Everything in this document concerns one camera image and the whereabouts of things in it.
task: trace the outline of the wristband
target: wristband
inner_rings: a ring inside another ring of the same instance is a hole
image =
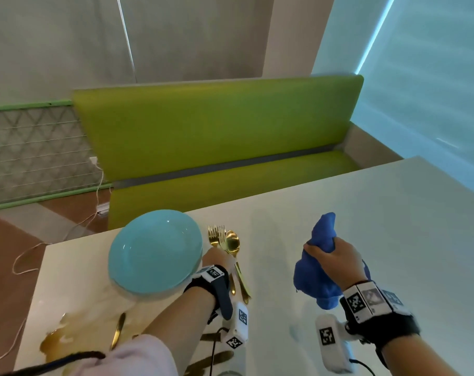
[[[193,276],[192,281],[185,288],[184,292],[190,288],[197,286],[211,293],[216,300],[215,308],[209,317],[208,324],[218,316],[218,311],[221,316],[230,320],[234,313],[232,302],[229,295],[229,278],[227,270],[221,265],[211,265],[204,267]]]
[[[395,338],[420,333],[413,315],[401,300],[372,281],[352,286],[343,296],[340,304],[348,320],[347,331],[374,343],[377,353]]]

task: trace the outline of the green metal frame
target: green metal frame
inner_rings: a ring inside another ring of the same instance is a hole
[[[52,102],[44,102],[44,103],[29,103],[29,104],[8,104],[8,105],[1,105],[0,111],[12,111],[16,109],[30,109],[30,108],[45,108],[45,107],[61,107],[73,105],[71,100],[54,100]]]
[[[58,192],[56,194],[36,196],[36,197],[33,197],[33,198],[22,199],[20,201],[15,201],[15,202],[0,203],[0,209],[16,207],[16,206],[23,205],[23,204],[30,204],[30,203],[48,201],[50,199],[61,198],[61,197],[64,197],[64,196],[83,194],[84,192],[96,191],[98,189],[108,189],[111,185],[112,185],[111,183],[106,183],[106,184],[103,184],[101,186],[86,187],[84,189],[76,189],[76,190]]]

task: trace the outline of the green seat cushion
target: green seat cushion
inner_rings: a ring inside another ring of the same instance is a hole
[[[115,181],[340,143],[362,83],[360,75],[204,81],[77,90],[73,101]]]
[[[109,229],[156,209],[190,211],[358,169],[344,153],[332,151],[117,189]]]

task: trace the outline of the blue cloth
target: blue cloth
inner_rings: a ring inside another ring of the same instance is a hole
[[[333,252],[333,238],[336,237],[334,230],[335,218],[334,213],[322,215],[312,229],[312,238],[307,241],[307,244],[318,246],[327,253]],[[364,265],[364,271],[367,278],[371,279],[366,265]],[[321,309],[331,310],[338,306],[338,301],[342,295],[341,289],[322,270],[319,262],[305,250],[303,250],[301,260],[296,263],[293,283],[297,290],[314,297]]]

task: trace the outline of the white floor stripe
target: white floor stripe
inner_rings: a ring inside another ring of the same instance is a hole
[[[63,240],[67,232],[76,225],[38,203],[0,209],[0,219],[46,243],[53,244]],[[93,233],[82,226],[77,226],[68,235],[67,240]]]

